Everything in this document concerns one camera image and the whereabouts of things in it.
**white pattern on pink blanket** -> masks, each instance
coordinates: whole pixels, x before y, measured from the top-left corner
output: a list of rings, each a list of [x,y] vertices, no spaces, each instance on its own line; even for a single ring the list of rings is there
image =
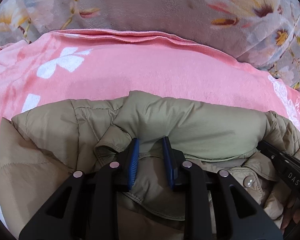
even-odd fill
[[[218,50],[159,32],[67,30],[0,48],[0,119],[67,98],[143,90],[259,111],[300,130],[300,93]]]

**pearl button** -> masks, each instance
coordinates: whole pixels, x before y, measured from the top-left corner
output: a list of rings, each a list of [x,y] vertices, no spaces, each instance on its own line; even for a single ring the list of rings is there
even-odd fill
[[[248,176],[243,180],[243,185],[245,187],[251,187],[252,184],[254,183],[255,178],[253,176]]]

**gray floral blanket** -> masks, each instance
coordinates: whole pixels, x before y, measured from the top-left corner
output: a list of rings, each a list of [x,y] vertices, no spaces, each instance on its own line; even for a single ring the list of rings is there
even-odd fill
[[[298,0],[3,0],[0,45],[60,29],[163,31],[219,49],[300,91]]]

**puffer jacket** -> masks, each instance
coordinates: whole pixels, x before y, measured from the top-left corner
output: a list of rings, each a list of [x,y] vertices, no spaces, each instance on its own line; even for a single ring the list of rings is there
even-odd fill
[[[161,98],[133,91],[115,100],[64,100],[0,125],[0,205],[15,237],[75,170],[99,170],[140,139],[136,182],[118,194],[120,239],[183,238],[185,196],[167,185],[159,139],[202,169],[226,168],[280,226],[289,188],[256,149],[265,140],[300,159],[300,132],[275,112]]]

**silver button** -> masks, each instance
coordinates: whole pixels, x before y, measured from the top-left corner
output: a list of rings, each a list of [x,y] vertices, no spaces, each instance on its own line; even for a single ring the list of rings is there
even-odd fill
[[[251,187],[255,181],[255,178],[253,176],[248,176],[243,180],[243,185],[245,187]]]
[[[110,167],[111,167],[111,168],[118,168],[119,165],[120,165],[120,163],[118,163],[118,162],[111,162],[111,163],[110,163]]]
[[[226,170],[219,171],[219,174],[220,174],[221,177],[224,177],[224,178],[229,176],[229,172],[226,171]]]
[[[192,166],[192,162],[190,162],[190,161],[184,161],[184,162],[182,163],[182,166],[184,166],[184,167],[186,167],[186,168],[190,168],[190,167]]]
[[[82,176],[82,171],[75,171],[75,172],[73,173],[73,176],[74,176],[75,178],[80,178],[80,177]]]

